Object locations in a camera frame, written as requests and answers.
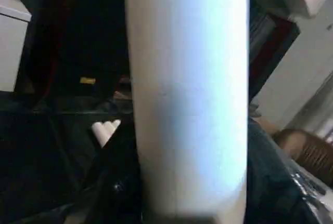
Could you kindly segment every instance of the dark fabric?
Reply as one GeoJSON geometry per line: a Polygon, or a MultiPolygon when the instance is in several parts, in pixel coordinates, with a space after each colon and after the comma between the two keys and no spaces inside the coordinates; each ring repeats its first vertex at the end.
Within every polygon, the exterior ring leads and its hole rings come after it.
{"type": "Polygon", "coordinates": [[[117,117],[112,102],[96,99],[32,105],[0,93],[0,223],[72,203],[100,150],[90,126],[117,117]]]}
{"type": "Polygon", "coordinates": [[[246,223],[318,224],[283,156],[271,137],[250,119],[246,223]]]}

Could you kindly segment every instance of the white plastic piece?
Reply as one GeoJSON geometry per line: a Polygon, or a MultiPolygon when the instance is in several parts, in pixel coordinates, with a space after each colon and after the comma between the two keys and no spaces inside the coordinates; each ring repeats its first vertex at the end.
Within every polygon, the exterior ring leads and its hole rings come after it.
{"type": "Polygon", "coordinates": [[[111,134],[107,131],[101,122],[94,123],[92,125],[92,130],[98,143],[103,148],[104,145],[106,145],[106,143],[109,141],[111,134]]]}
{"type": "Polygon", "coordinates": [[[115,127],[115,129],[117,129],[119,127],[119,125],[121,124],[121,121],[119,119],[114,120],[112,122],[112,125],[115,127]]]}
{"type": "Polygon", "coordinates": [[[103,126],[111,136],[113,135],[113,133],[117,129],[117,128],[114,127],[114,125],[110,121],[107,121],[107,122],[103,123],[103,126]]]}
{"type": "Polygon", "coordinates": [[[248,0],[125,1],[148,208],[243,223],[248,0]]]}

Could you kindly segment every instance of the white cylinder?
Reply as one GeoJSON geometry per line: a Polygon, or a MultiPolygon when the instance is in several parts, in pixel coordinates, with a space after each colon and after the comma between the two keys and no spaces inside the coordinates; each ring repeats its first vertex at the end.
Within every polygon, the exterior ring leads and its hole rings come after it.
{"type": "Polygon", "coordinates": [[[107,129],[103,126],[101,122],[94,123],[92,125],[92,131],[99,145],[103,148],[109,141],[111,134],[107,131],[107,129]]]}
{"type": "Polygon", "coordinates": [[[117,129],[120,124],[121,124],[121,121],[119,119],[116,119],[112,122],[112,125],[114,126],[115,129],[117,129]]]}
{"type": "Polygon", "coordinates": [[[242,223],[248,0],[125,0],[149,207],[242,223]]]}
{"type": "Polygon", "coordinates": [[[110,121],[107,121],[107,122],[103,123],[103,126],[111,136],[116,131],[116,128],[114,127],[114,125],[110,121]]]}

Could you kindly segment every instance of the white wall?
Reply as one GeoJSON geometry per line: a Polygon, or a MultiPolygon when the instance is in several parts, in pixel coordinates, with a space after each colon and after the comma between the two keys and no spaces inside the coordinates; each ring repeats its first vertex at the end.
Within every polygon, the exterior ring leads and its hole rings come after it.
{"type": "Polygon", "coordinates": [[[333,70],[333,0],[314,19],[297,18],[301,34],[258,94],[260,110],[285,127],[333,70]]]}

